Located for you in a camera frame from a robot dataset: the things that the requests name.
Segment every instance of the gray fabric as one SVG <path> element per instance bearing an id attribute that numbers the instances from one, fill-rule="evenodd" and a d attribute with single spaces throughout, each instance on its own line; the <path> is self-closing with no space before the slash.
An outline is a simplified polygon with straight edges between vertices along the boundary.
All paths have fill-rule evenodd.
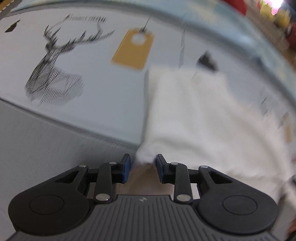
<path id="1" fill-rule="evenodd" d="M 14 233 L 7 208 L 15 195 L 80 164 L 133 158 L 136 149 L 0 101 L 0 240 Z"/>

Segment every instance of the white fabric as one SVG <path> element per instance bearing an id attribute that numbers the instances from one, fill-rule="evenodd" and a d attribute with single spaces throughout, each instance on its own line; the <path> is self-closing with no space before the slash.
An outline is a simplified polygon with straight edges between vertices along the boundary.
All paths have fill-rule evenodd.
<path id="1" fill-rule="evenodd" d="M 237 103 L 223 74 L 203 69 L 153 67 L 148 80 L 148 119 L 139 164 L 157 154 L 190 169 L 208 165 L 270 195 L 276 202 L 291 186 L 284 137 L 272 114 Z"/>

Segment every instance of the printed deer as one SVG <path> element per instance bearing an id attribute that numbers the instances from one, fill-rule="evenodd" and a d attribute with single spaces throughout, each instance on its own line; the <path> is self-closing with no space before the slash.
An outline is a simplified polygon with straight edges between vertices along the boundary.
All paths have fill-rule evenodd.
<path id="1" fill-rule="evenodd" d="M 46 44 L 47 54 L 33 70 L 25 85 L 27 96 L 31 101 L 39 99 L 40 104 L 47 102 L 64 104 L 72 98 L 79 96 L 83 87 L 82 77 L 63 72 L 54 65 L 55 61 L 60 54 L 70 52 L 79 44 L 96 43 L 109 37 L 114 32 L 113 30 L 106 35 L 102 35 L 100 25 L 97 23 L 98 32 L 95 35 L 91 35 L 85 39 L 85 31 L 80 38 L 71 39 L 66 44 L 57 46 L 57 33 L 61 28 L 57 29 L 54 33 L 52 33 L 52 29 L 64 22 L 68 17 L 51 28 L 47 26 L 44 31 L 44 37 L 48 41 Z"/>

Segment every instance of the folded garment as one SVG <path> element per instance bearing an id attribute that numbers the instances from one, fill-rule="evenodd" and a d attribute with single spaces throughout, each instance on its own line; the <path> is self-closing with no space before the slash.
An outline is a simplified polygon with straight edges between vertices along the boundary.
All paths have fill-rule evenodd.
<path id="1" fill-rule="evenodd" d="M 136 163 L 157 154 L 190 169 L 208 165 L 271 196 L 287 194 L 296 207 L 293 175 L 277 118 L 262 116 L 227 90 L 226 77 L 204 69 L 152 67 L 148 116 Z"/>

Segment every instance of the silver screw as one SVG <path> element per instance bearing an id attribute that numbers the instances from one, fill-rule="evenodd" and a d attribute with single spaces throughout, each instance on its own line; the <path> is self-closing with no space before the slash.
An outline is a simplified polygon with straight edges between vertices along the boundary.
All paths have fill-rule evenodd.
<path id="1" fill-rule="evenodd" d="M 105 193 L 100 193 L 100 194 L 96 195 L 96 200 L 98 200 L 98 201 L 108 201 L 109 199 L 110 199 L 110 196 Z"/>
<path id="2" fill-rule="evenodd" d="M 177 200 L 180 202 L 188 202 L 191 200 L 191 197 L 187 194 L 180 194 L 177 196 Z"/>

